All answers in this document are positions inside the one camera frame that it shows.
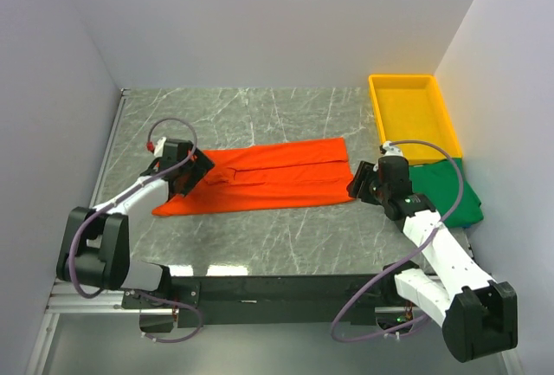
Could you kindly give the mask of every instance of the yellow tray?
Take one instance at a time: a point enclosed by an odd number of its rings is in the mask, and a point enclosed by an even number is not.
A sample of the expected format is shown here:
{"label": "yellow tray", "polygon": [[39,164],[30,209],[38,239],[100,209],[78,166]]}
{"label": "yellow tray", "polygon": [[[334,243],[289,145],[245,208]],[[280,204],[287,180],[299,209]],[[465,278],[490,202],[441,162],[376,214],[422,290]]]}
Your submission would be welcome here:
{"label": "yellow tray", "polygon": [[[370,97],[381,143],[423,139],[452,157],[461,157],[460,144],[433,75],[372,74]],[[401,148],[411,165],[444,159],[438,151],[423,145]]]}

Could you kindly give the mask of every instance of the folded garment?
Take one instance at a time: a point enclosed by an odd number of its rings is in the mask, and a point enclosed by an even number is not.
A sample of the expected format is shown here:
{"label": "folded garment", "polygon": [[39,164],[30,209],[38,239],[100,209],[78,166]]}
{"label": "folded garment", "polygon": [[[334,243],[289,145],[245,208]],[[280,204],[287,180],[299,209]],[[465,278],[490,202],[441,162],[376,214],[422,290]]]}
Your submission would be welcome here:
{"label": "folded garment", "polygon": [[[463,176],[461,158],[455,158]],[[409,168],[409,178],[412,181],[414,192],[423,193],[444,215],[450,209],[458,196],[458,178],[454,168],[443,160],[430,165],[412,165]],[[464,179],[464,195],[460,205],[445,221],[449,228],[468,227],[483,220],[481,201],[469,183]]]}
{"label": "folded garment", "polygon": [[216,166],[186,196],[152,212],[196,215],[301,208],[350,202],[352,181],[345,141],[315,139],[203,151]]}

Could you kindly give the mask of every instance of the green cloth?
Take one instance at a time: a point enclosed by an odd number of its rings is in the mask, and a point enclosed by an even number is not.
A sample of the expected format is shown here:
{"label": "green cloth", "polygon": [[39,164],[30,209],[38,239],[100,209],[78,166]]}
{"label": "green cloth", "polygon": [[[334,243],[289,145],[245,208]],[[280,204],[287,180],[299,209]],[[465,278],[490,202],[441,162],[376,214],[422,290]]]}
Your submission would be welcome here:
{"label": "green cloth", "polygon": [[[463,176],[461,158],[454,161],[460,167]],[[414,192],[423,193],[444,215],[450,209],[458,195],[458,178],[448,160],[432,165],[412,165],[409,168],[409,178]],[[483,220],[481,201],[464,178],[464,196],[454,213],[445,221],[449,228],[467,227]]]}

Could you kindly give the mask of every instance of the marble table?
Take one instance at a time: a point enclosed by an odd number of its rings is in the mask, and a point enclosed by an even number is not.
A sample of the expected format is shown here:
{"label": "marble table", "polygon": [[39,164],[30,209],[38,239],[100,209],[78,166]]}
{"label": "marble table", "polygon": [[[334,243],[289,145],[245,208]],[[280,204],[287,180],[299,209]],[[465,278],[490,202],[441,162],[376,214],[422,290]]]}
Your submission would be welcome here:
{"label": "marble table", "polygon": [[[378,158],[365,88],[178,88],[124,91],[95,202],[132,184],[151,162],[150,125],[192,122],[201,149],[344,137],[352,171]],[[189,139],[167,122],[156,131]],[[469,249],[463,230],[454,236]],[[132,257],[171,266],[175,275],[374,274],[414,245],[378,206],[353,202],[305,209],[190,217],[147,217],[131,235]],[[422,256],[415,259],[431,271]]]}

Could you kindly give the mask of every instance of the orange cloth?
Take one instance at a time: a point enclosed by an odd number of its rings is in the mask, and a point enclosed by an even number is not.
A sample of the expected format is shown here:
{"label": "orange cloth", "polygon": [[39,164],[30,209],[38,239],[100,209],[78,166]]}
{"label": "orange cloth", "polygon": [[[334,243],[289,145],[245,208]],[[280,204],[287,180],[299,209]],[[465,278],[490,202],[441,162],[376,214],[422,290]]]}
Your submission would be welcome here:
{"label": "orange cloth", "polygon": [[301,208],[350,202],[352,181],[345,141],[315,139],[204,151],[216,166],[186,196],[154,215],[195,215]]}

